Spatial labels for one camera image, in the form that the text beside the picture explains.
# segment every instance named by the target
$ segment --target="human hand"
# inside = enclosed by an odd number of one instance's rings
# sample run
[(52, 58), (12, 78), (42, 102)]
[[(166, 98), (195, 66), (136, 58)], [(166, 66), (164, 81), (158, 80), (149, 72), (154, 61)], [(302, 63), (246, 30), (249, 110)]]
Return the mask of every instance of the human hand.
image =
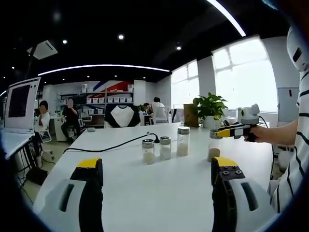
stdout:
[(257, 143), (268, 143), (270, 141), (270, 133), (269, 130), (265, 127), (261, 127), (261, 126), (256, 126), (256, 127), (252, 127), (250, 129), (250, 133), (253, 133), (256, 136), (255, 142)]

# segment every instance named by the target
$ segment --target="person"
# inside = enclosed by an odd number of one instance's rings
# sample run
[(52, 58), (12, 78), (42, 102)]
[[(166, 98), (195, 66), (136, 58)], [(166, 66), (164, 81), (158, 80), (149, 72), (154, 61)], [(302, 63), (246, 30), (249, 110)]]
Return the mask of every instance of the person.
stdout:
[(148, 114), (152, 114), (153, 113), (153, 110), (152, 110), (151, 105), (149, 103), (144, 103), (144, 110)]
[(157, 107), (164, 107), (164, 104), (162, 104), (160, 101), (161, 101), (160, 98), (158, 97), (154, 98), (154, 102), (151, 103), (151, 107), (153, 111), (155, 111), (155, 108)]
[(306, 47), (302, 46), (292, 28), (288, 32), (287, 50), (292, 63), (300, 72), (299, 95), (296, 103), (299, 107), (298, 119), (283, 127), (251, 128), (258, 143), (294, 145), (289, 166), (271, 196), (271, 204), (278, 213), (282, 212), (294, 197), (309, 162), (309, 61), (304, 55)]
[(73, 126), (76, 131), (77, 136), (81, 133), (81, 128), (78, 123), (78, 112), (77, 108), (74, 105), (73, 98), (68, 99), (68, 104), (65, 106), (62, 112), (61, 121), (64, 121), (64, 117), (66, 117), (66, 121), (62, 124), (61, 130), (64, 136), (67, 138), (69, 142), (72, 142), (72, 138), (69, 138), (68, 128), (69, 126)]
[(42, 167), (42, 157), (41, 157), (41, 151), (42, 151), (42, 138), (44, 137), (45, 130), (47, 130), (49, 121), (50, 121), (50, 115), (48, 113), (48, 103), (47, 101), (42, 101), (39, 105), (40, 115), (39, 120), (34, 125), (34, 133), (35, 133), (35, 142), (34, 142), (34, 150), (36, 153), (36, 160), (37, 165), (39, 168)]
[(39, 120), (35, 124), (34, 130), (43, 135), (44, 132), (41, 131), (47, 130), (50, 121), (47, 101), (41, 101), (39, 110), (40, 110)]

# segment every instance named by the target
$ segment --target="ceiling light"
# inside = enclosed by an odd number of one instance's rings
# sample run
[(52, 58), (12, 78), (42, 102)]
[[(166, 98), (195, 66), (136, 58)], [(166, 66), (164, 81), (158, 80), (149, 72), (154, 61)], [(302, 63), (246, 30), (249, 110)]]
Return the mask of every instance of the ceiling light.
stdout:
[(135, 66), (135, 65), (125, 65), (125, 64), (92, 64), (92, 65), (81, 65), (81, 66), (73, 66), (73, 67), (67, 67), (62, 69), (55, 69), (48, 72), (39, 73), (38, 76), (42, 76), (49, 73), (54, 73), (58, 71), (63, 70), (69, 70), (69, 69), (79, 69), (79, 68), (90, 68), (90, 67), (127, 67), (127, 68), (139, 68), (139, 69), (151, 69), (151, 70), (157, 70), (157, 71), (163, 71), (163, 72), (170, 72), (166, 69), (158, 69), (158, 68), (152, 68), (152, 67), (145, 67), (145, 66)]
[(243, 31), (243, 29), (240, 27), (238, 22), (233, 18), (233, 16), (216, 0), (206, 0), (208, 1), (211, 5), (213, 5), (215, 8), (217, 8), (218, 11), (220, 11), (229, 21), (235, 29), (239, 32), (239, 34), (244, 37), (246, 36), (246, 33)]
[(4, 91), (3, 93), (1, 93), (1, 94), (0, 94), (0, 97), (1, 97), (3, 94), (5, 94), (5, 93), (6, 93), (6, 91)]

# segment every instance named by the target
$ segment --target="potted plant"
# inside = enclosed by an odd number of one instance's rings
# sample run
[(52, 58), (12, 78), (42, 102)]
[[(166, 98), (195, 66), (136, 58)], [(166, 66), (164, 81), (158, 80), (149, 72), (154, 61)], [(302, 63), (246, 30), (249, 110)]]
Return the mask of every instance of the potted plant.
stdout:
[(139, 112), (140, 112), (140, 111), (145, 112), (145, 109), (144, 109), (144, 106), (143, 106), (143, 105), (139, 105), (139, 106), (137, 107), (137, 109), (139, 110)]
[(208, 93), (208, 97), (200, 96), (193, 99), (199, 122), (203, 123), (204, 128), (215, 128), (215, 121), (224, 116), (223, 109), (227, 109), (225, 101), (221, 96), (211, 93)]

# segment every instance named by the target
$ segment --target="green leaves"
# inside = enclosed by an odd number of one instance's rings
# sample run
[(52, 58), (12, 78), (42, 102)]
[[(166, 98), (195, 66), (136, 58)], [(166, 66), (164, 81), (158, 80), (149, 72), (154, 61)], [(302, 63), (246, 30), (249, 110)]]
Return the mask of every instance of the green leaves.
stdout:
[(200, 96), (193, 99), (193, 104), (198, 110), (198, 117), (200, 120), (205, 119), (206, 116), (218, 116), (219, 118), (224, 115), (223, 109), (227, 109), (224, 104), (226, 100), (222, 96), (217, 96), (208, 93), (208, 97)]

